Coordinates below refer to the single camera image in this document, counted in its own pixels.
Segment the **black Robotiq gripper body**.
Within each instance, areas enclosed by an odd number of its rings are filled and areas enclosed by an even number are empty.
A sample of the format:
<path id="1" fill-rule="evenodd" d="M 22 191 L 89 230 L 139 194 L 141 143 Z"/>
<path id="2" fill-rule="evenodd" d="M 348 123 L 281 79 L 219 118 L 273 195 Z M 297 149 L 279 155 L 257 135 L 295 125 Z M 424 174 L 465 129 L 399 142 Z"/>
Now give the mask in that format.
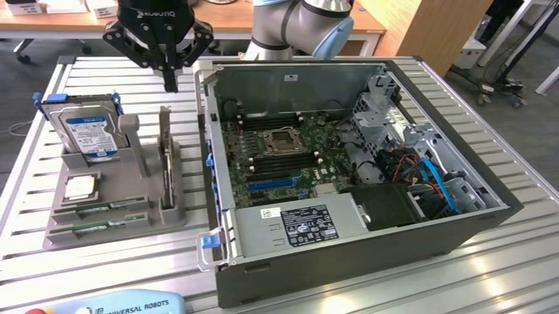
<path id="1" fill-rule="evenodd" d="M 119 1 L 117 6 L 117 21 L 137 39 L 148 38 L 141 34 L 143 30 L 148 30 L 143 24 L 151 27 L 169 68 L 169 24 L 193 20 L 193 10 L 188 1 Z"/>

